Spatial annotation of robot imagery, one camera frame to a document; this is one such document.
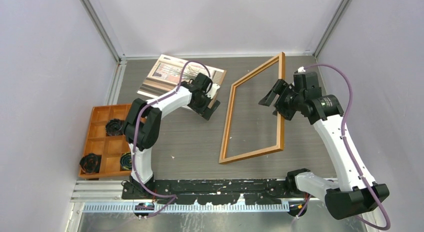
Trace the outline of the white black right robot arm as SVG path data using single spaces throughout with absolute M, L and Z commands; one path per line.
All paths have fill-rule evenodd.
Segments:
M 344 111 L 336 96 L 323 95 L 318 74 L 295 72 L 293 83 L 278 79 L 259 101 L 273 106 L 274 115 L 290 121 L 300 112 L 317 131 L 334 166 L 337 181 L 332 182 L 301 168 L 287 173 L 285 190 L 291 197 L 302 193 L 323 201 L 336 220 L 374 211 L 390 194 L 384 183 L 377 183 L 353 145 L 344 121 Z

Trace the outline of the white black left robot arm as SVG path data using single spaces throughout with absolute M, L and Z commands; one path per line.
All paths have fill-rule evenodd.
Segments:
M 135 99 L 122 125 L 131 150 L 131 178 L 134 192 L 141 199 L 153 194 L 152 148 L 160 135 L 162 119 L 181 107 L 188 107 L 209 120 L 220 105 L 214 101 L 220 85 L 199 73 L 195 79 L 182 81 L 169 92 L 149 100 Z

